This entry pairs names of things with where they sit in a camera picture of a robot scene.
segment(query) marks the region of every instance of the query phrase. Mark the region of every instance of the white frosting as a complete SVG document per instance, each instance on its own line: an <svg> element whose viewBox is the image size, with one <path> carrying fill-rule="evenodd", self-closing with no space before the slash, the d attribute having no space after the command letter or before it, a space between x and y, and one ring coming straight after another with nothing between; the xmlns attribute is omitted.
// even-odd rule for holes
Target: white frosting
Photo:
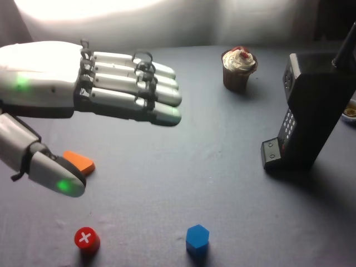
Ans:
<svg viewBox="0 0 356 267"><path fill-rule="evenodd" d="M248 58L244 58L243 56L240 56L240 53L243 50L235 50L235 51L229 51L228 53L224 54L222 57L222 61L224 63L225 68L227 68L230 71L249 71L253 68L253 66L256 64L254 61L253 56L250 53L247 53L249 56Z"/></svg>

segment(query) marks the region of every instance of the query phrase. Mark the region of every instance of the brown cupcake liner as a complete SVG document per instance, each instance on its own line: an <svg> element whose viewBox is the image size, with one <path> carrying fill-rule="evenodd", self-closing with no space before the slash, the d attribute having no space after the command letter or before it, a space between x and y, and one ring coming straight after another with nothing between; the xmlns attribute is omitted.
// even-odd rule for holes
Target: brown cupcake liner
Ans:
<svg viewBox="0 0 356 267"><path fill-rule="evenodd" d="M224 62L223 62L224 54L228 53L229 51L231 51L231 50L227 50L221 55L221 61L222 61L222 67L223 67L222 81L223 81L226 89L236 92L236 93L244 93L246 91L247 81L248 81L250 75L257 70L257 66L258 66L257 59L254 55L252 55L256 64L250 71L231 71L231 70L225 68Z"/></svg>

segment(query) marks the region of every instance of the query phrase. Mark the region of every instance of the small white bowl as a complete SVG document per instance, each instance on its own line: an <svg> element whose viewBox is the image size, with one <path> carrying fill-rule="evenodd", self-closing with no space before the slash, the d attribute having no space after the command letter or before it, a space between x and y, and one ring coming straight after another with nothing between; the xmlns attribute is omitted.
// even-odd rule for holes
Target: small white bowl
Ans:
<svg viewBox="0 0 356 267"><path fill-rule="evenodd" d="M347 104L346 108L353 108L354 110L356 110L356 100L351 99L350 102ZM344 122L346 122L350 125L356 125L356 117L349 117L349 116L345 115L344 113L342 113L341 120L343 120Z"/></svg>

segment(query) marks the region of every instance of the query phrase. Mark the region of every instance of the blue hexagonal prism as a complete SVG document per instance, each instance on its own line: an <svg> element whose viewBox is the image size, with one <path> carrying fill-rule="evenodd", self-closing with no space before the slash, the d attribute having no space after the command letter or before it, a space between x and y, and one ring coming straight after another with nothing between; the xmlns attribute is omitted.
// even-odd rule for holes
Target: blue hexagonal prism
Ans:
<svg viewBox="0 0 356 267"><path fill-rule="evenodd" d="M209 243L209 231L200 224L188 229L186 237L187 251L192 256L204 256Z"/></svg>

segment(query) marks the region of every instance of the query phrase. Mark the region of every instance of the table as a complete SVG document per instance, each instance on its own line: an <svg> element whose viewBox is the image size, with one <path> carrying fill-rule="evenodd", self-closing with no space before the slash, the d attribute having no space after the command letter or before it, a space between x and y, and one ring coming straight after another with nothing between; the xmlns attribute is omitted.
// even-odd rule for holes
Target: table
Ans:
<svg viewBox="0 0 356 267"><path fill-rule="evenodd" d="M0 266L196 266L185 250L196 224L210 231L205 266L354 266L356 130L339 121L308 174L269 175L260 156L287 109L289 53L336 48L251 47L259 66L246 96L223 86L229 47L153 50L183 94L173 128L78 112L25 118L52 152L78 152L97 169L73 199L26 177L13 183L0 162ZM73 241L83 226L101 238L91 260Z"/></svg>

